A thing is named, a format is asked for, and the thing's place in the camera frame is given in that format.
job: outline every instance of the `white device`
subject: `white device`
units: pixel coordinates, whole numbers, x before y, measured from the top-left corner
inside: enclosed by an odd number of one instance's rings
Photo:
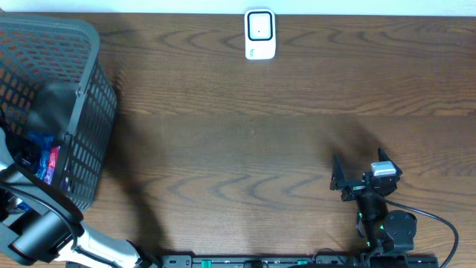
[[[272,59],[276,54],[274,13],[268,9],[245,14],[245,56],[249,60]]]

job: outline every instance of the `blue package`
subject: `blue package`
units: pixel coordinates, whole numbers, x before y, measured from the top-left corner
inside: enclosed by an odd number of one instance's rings
[[[29,211],[31,208],[27,203],[22,201],[16,206],[16,209],[19,209],[21,211]]]
[[[48,160],[50,159],[50,151],[54,138],[55,135],[51,135],[48,133],[38,133],[35,131],[30,131],[28,133],[28,139],[40,146],[42,149],[41,158],[39,159],[38,163],[38,171],[35,174],[38,179],[45,179],[46,171],[48,170]]]

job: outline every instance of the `wooden table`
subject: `wooden table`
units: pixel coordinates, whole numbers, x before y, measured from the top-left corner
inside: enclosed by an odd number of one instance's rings
[[[55,16],[96,27],[120,97],[89,225],[157,253],[352,251],[332,154],[357,178],[382,146],[404,171],[389,199],[453,222],[450,266],[475,266],[476,19],[277,16],[276,57],[249,61],[242,16]],[[443,262],[453,234],[417,217]]]

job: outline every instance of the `wire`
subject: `wire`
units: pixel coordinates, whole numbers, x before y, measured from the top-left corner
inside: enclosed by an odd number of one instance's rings
[[[435,220],[438,220],[442,223],[445,223],[452,231],[453,231],[453,234],[454,234],[454,243],[453,243],[453,248],[451,249],[451,251],[449,252],[449,255],[448,257],[446,258],[446,260],[443,262],[443,264],[441,264],[440,268],[445,268],[449,262],[451,261],[451,259],[453,258],[453,255],[454,253],[456,253],[456,249],[458,247],[458,243],[460,241],[460,236],[458,235],[458,231],[456,230],[456,228],[447,220],[441,218],[441,217],[438,217],[437,215],[434,215],[434,214],[431,214],[431,213],[428,213],[426,211],[423,211],[423,210],[419,210],[418,208],[412,208],[410,206],[407,206],[407,205],[402,205],[402,204],[399,204],[397,202],[394,202],[394,201],[390,201],[390,200],[387,200],[385,199],[384,197],[382,197],[381,195],[377,194],[375,192],[375,190],[372,188],[372,191],[373,193],[377,196],[377,198],[383,202],[386,202],[387,204],[389,205],[393,205],[393,206],[396,206],[396,207],[399,207],[399,208],[403,208],[403,209],[406,209],[406,210],[409,210],[409,211],[413,211],[413,212],[416,212],[416,213],[420,213],[421,215],[425,215],[427,217],[430,217],[432,219],[435,219]]]
[[[356,220],[357,233],[358,233],[359,237],[365,238],[365,235],[362,232],[362,229],[360,228],[360,219],[361,218],[362,218],[362,213],[360,213],[360,211],[357,211],[357,220]]]
[[[71,246],[71,250],[76,248],[77,234],[74,231],[73,225],[69,222],[68,218],[66,218],[66,216],[61,213],[61,211],[59,211],[57,208],[53,207],[52,205],[50,205],[46,201],[42,200],[41,198],[35,197],[33,194],[29,194],[25,191],[22,191],[22,190],[19,190],[19,189],[16,189],[16,188],[12,187],[10,183],[0,182],[0,189],[10,191],[14,194],[17,194],[17,195],[21,196],[21,197],[30,198],[30,199],[34,200],[35,202],[45,206],[46,208],[48,208],[53,213],[55,213],[64,222],[64,224],[66,225],[66,227],[68,228],[68,230],[70,231],[70,233],[73,237],[73,245]]]
[[[316,262],[316,258],[324,251],[330,251],[332,253],[334,253],[334,256],[337,257],[339,259],[339,261],[345,265],[345,261],[342,260],[341,256],[337,255],[337,252],[334,250],[334,249],[331,249],[331,248],[323,248],[323,249],[319,249],[313,256],[312,256],[312,262],[315,264]]]

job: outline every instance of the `green light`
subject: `green light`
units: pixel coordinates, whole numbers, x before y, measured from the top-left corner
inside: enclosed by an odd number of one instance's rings
[[[202,261],[202,268],[211,268],[211,261]]]

